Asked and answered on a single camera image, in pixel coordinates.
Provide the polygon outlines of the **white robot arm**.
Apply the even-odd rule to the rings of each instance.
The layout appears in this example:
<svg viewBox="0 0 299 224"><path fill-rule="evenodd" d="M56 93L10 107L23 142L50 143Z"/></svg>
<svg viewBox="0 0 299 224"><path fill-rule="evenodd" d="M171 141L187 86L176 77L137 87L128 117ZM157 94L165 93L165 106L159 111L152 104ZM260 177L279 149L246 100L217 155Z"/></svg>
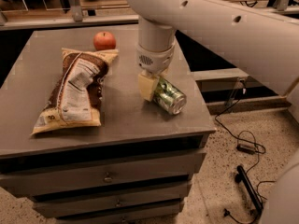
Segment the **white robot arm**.
<svg viewBox="0 0 299 224"><path fill-rule="evenodd" d="M139 90L150 100L181 31L291 103L299 120L299 24L221 0L127 0L139 15Z"/></svg>

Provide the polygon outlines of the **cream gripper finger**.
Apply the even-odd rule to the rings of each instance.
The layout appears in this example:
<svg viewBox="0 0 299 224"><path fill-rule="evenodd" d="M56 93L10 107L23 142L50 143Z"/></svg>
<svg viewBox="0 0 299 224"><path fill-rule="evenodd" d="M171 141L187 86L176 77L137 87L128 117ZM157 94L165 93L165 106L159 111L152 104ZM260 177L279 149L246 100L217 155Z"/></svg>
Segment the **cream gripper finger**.
<svg viewBox="0 0 299 224"><path fill-rule="evenodd" d="M142 73L138 75L138 88L141 97L149 102L152 101L154 92L159 83L159 78L156 76L147 76Z"/></svg>

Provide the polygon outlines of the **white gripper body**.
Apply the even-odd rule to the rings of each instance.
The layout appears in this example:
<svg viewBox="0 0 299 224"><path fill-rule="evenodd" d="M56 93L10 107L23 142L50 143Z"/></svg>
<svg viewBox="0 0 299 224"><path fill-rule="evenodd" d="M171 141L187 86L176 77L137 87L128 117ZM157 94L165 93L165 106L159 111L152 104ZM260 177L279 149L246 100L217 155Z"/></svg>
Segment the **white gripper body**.
<svg viewBox="0 0 299 224"><path fill-rule="evenodd" d="M166 51L149 51L143 49L139 44L137 44L135 48L136 63L149 73L158 75L170 65L173 59L175 45L172 45Z"/></svg>

